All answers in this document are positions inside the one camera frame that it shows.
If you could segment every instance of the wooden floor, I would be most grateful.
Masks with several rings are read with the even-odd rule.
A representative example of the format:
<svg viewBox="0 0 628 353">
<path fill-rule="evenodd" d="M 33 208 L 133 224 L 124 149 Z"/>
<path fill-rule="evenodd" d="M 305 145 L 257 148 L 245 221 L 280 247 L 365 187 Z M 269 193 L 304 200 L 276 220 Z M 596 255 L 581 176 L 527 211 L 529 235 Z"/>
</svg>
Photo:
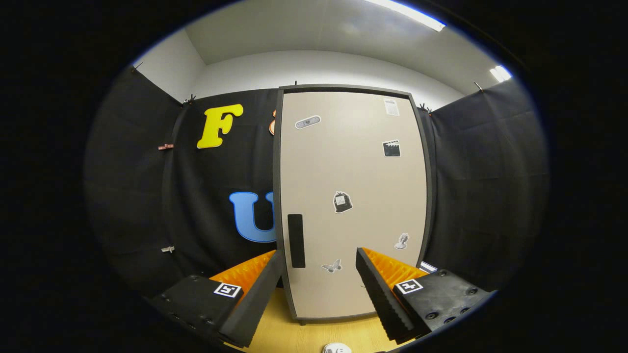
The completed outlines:
<svg viewBox="0 0 628 353">
<path fill-rule="evenodd" d="M 374 314 L 344 321 L 307 322 L 301 326 L 290 315 L 283 288 L 276 288 L 259 321 L 251 346 L 237 349 L 253 353 L 321 353 L 323 347 L 331 342 L 344 343 L 353 353 L 386 352 L 400 346 L 388 340 L 379 318 Z"/>
</svg>

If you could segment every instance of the clothespin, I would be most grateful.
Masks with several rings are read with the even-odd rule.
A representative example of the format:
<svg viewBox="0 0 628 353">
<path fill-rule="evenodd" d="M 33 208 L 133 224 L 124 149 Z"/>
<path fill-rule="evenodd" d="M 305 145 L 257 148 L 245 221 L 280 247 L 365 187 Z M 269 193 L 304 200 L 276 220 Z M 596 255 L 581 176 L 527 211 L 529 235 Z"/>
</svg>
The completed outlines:
<svg viewBox="0 0 628 353">
<path fill-rule="evenodd" d="M 196 96 L 192 97 L 192 95 L 190 94 L 190 99 L 185 99 L 183 101 L 183 104 L 192 104 L 192 102 L 194 101 L 194 98 L 196 98 Z"/>
</svg>

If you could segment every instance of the fluorescent light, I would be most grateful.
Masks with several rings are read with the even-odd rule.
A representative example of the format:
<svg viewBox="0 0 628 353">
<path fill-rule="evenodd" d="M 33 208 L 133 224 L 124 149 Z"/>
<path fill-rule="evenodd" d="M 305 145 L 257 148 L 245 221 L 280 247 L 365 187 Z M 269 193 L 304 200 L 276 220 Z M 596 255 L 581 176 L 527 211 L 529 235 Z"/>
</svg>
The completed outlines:
<svg viewBox="0 0 628 353">
<path fill-rule="evenodd" d="M 497 72 L 499 72 L 499 74 L 502 75 L 502 77 L 504 78 L 504 81 L 512 77 L 510 73 L 506 71 L 506 69 L 504 69 L 502 65 L 495 67 L 495 70 L 497 70 Z"/>
<path fill-rule="evenodd" d="M 411 19 L 417 22 L 423 23 L 427 27 L 430 27 L 431 29 L 437 32 L 440 32 L 445 27 L 443 23 L 440 23 L 439 21 L 427 16 L 426 14 L 420 13 L 419 11 L 415 9 L 411 9 L 402 4 L 395 3 L 394 1 L 390 1 L 390 0 L 364 0 L 364 1 L 368 1 L 370 3 L 384 6 L 385 8 L 396 11 L 400 14 L 410 17 Z"/>
<path fill-rule="evenodd" d="M 506 71 L 506 69 L 502 65 L 490 69 L 489 72 L 493 74 L 498 82 L 506 81 L 507 79 L 512 77 L 512 75 L 508 71 Z"/>
<path fill-rule="evenodd" d="M 497 72 L 497 70 L 495 70 L 494 68 L 492 68 L 492 69 L 490 69 L 489 71 L 493 74 L 493 76 L 495 76 L 495 79 L 496 79 L 497 81 L 499 81 L 499 82 L 503 82 L 503 81 L 504 81 L 504 79 L 502 78 L 502 75 L 500 75 L 500 74 L 499 74 L 499 72 Z"/>
</svg>

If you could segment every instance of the beige door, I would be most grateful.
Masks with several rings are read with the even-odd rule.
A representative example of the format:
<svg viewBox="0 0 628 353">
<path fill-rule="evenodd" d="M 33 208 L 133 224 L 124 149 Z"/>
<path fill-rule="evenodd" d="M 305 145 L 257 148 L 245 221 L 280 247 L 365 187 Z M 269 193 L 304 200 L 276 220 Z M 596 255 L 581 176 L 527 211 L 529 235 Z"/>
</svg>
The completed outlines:
<svg viewBox="0 0 628 353">
<path fill-rule="evenodd" d="M 356 248 L 416 266 L 423 242 L 426 170 L 412 105 L 365 93 L 289 93 L 280 124 L 275 202 L 281 202 L 284 285 L 296 316 L 372 313 L 355 269 Z M 302 215 L 304 268 L 291 260 L 289 214 Z M 400 241 L 403 234 L 407 240 Z M 342 269 L 334 267 L 337 259 Z"/>
</svg>

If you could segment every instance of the yellow letter f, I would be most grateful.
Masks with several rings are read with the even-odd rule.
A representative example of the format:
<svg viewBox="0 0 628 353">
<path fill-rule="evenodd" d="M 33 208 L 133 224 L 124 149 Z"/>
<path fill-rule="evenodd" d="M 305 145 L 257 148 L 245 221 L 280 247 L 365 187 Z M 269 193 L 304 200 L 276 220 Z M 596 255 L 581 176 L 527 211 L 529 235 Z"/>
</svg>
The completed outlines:
<svg viewBox="0 0 628 353">
<path fill-rule="evenodd" d="M 244 112 L 242 104 L 234 104 L 233 106 L 210 108 L 205 111 L 205 129 L 203 136 L 198 140 L 198 148 L 218 147 L 222 144 L 222 138 L 218 137 L 218 130 L 222 130 L 222 134 L 227 134 L 231 130 L 234 122 L 234 115 L 240 116 Z"/>
</svg>

